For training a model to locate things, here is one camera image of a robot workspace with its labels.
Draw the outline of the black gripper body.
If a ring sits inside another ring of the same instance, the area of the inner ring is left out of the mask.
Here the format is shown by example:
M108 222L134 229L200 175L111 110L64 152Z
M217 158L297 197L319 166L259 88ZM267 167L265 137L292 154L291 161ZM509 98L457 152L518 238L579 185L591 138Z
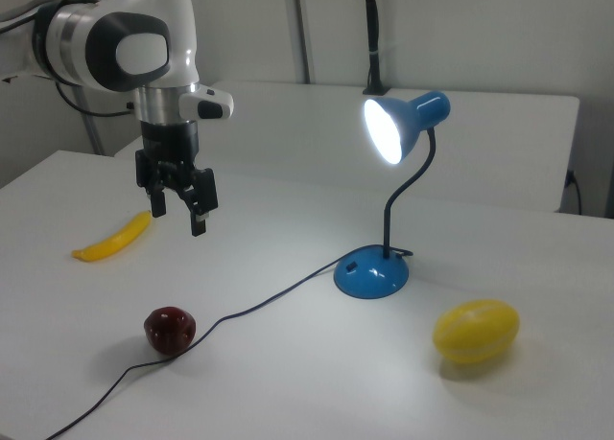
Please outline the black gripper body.
M199 152L198 125L140 123L143 149L140 151L140 186L148 192L189 188Z

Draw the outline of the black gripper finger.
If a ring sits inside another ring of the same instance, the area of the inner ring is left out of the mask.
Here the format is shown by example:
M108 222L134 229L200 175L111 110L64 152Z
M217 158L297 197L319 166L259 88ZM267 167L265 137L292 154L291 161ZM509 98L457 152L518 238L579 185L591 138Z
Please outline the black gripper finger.
M144 150L135 153L136 184L146 191L150 199L151 213L154 218L166 214L164 185L161 181L157 164L147 157Z
M179 196L190 212L192 236L204 234L209 213L219 206L213 170L191 171L188 174L187 184L181 188Z

